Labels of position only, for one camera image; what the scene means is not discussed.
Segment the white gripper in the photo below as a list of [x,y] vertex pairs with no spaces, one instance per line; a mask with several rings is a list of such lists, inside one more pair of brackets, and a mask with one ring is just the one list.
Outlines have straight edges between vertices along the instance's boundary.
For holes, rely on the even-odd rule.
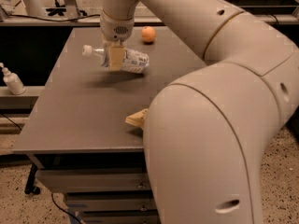
[[[134,24],[133,19],[117,20],[109,17],[105,12],[100,15],[102,34],[110,42],[127,40],[132,34]],[[125,56],[124,45],[105,42],[103,50],[102,66],[108,67],[110,71],[120,71]]]

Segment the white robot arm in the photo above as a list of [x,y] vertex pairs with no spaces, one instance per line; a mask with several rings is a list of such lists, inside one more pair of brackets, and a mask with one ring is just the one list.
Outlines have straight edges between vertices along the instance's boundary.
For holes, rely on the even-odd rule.
[[263,224],[263,153],[299,105],[298,49],[224,0],[104,0],[101,28],[122,42],[145,5],[206,67],[151,102],[143,140],[162,224]]

